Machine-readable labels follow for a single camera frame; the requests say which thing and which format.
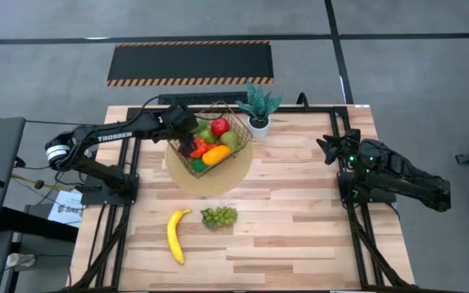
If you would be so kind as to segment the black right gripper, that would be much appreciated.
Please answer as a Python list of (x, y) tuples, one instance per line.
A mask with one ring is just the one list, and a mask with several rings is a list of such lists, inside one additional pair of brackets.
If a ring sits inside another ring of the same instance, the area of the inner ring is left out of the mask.
[(317, 144), (326, 152), (325, 164), (330, 165), (338, 158), (344, 161), (346, 168), (353, 168), (357, 162), (360, 140), (351, 136), (324, 140), (318, 138)]

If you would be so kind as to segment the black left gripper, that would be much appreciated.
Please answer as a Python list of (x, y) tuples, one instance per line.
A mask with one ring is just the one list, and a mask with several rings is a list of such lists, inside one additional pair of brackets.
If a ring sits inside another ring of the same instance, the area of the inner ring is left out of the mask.
[(180, 143), (178, 152), (184, 157), (190, 157), (191, 154), (196, 150), (195, 139), (193, 138), (193, 131), (187, 128), (180, 128), (177, 125), (177, 114), (178, 106), (184, 105), (172, 105), (170, 106), (161, 116), (164, 129), (168, 133), (168, 139), (178, 139)]

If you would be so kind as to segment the red bell pepper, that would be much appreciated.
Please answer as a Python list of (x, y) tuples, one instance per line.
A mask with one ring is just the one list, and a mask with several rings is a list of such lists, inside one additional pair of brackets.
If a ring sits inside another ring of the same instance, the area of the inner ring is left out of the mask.
[(190, 157), (194, 159), (201, 158), (203, 154), (218, 147), (216, 143), (207, 143), (202, 138), (195, 138), (195, 150), (190, 153)]

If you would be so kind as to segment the orange yellow bell pepper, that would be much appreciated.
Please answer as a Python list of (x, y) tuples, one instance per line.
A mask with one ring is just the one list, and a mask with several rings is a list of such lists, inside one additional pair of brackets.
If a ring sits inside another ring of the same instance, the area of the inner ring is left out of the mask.
[(207, 165), (211, 166), (222, 161), (231, 153), (231, 149), (226, 145), (215, 146), (211, 150), (205, 152), (202, 155), (202, 161)]

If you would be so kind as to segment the red apple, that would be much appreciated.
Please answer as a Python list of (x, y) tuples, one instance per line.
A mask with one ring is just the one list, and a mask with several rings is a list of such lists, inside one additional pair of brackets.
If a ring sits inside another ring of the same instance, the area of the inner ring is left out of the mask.
[(222, 134), (230, 130), (230, 124), (227, 119), (218, 118), (210, 124), (210, 129), (216, 137), (220, 137)]

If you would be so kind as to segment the green pear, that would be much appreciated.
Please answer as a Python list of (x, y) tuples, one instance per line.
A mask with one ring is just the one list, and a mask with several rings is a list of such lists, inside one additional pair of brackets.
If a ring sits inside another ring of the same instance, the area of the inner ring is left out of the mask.
[(235, 151), (240, 144), (240, 137), (234, 130), (230, 130), (220, 136), (220, 142), (229, 147), (231, 151)]

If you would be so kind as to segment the green round fruit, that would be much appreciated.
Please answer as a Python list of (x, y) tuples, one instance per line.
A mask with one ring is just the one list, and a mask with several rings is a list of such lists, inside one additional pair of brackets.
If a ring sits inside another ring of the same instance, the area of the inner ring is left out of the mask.
[(217, 137), (213, 134), (210, 129), (200, 130), (195, 134), (197, 138), (202, 138), (207, 144), (212, 144), (217, 142)]

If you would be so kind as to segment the round woven placemat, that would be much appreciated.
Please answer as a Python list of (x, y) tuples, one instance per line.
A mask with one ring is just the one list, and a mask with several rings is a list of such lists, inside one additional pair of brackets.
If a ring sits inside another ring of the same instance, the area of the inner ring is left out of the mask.
[(171, 180), (186, 192), (200, 196), (222, 195), (234, 189), (247, 176), (252, 159), (253, 147), (249, 143), (197, 178), (188, 171), (172, 147), (167, 146), (164, 154), (165, 168)]

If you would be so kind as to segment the black textured floor strip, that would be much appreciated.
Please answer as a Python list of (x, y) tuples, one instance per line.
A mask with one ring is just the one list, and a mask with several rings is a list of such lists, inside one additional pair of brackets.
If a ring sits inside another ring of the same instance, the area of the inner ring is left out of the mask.
[(159, 105), (172, 105), (175, 103), (183, 105), (209, 105), (217, 102), (235, 104), (236, 101), (248, 102), (246, 92), (217, 92), (217, 93), (194, 93), (194, 94), (161, 94), (158, 96)]

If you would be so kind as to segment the green grape bunch with leaf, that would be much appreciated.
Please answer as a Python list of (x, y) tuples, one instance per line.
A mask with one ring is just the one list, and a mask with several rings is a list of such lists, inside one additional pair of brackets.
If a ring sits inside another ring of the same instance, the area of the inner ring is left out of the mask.
[(238, 220), (235, 208), (217, 207), (200, 211), (202, 223), (209, 229), (215, 230), (233, 225)]

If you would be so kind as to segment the potted succulent in white pot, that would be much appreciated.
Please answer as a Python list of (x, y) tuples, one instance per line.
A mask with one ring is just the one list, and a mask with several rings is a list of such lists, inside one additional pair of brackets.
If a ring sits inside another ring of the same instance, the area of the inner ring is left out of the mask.
[(270, 115), (278, 110), (283, 96), (273, 96), (271, 92), (265, 94), (262, 85), (255, 87), (250, 81), (246, 83), (246, 94), (247, 102), (237, 100), (235, 103), (248, 116), (252, 136), (263, 138), (270, 129)]

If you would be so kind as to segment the black hazard-striped floor mat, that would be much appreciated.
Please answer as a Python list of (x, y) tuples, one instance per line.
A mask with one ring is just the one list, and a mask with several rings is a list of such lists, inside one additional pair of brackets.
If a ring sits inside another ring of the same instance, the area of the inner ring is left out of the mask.
[(116, 45), (109, 87), (274, 83), (269, 41), (144, 42)]

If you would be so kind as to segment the yellow banana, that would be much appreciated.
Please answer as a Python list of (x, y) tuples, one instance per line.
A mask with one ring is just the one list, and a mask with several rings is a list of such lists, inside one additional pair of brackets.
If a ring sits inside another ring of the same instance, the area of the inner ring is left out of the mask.
[(169, 245), (169, 250), (171, 251), (173, 258), (177, 261), (178, 264), (184, 265), (184, 255), (180, 242), (178, 240), (177, 227), (180, 220), (186, 215), (191, 213), (190, 209), (187, 210), (177, 210), (175, 211), (166, 225), (166, 236), (167, 242)]

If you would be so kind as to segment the white printed paper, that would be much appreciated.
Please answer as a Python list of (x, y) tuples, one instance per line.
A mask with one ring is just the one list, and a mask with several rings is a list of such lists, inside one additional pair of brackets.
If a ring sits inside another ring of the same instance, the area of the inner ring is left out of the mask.
[(60, 191), (47, 219), (79, 228), (84, 211), (81, 197), (82, 193), (76, 190)]

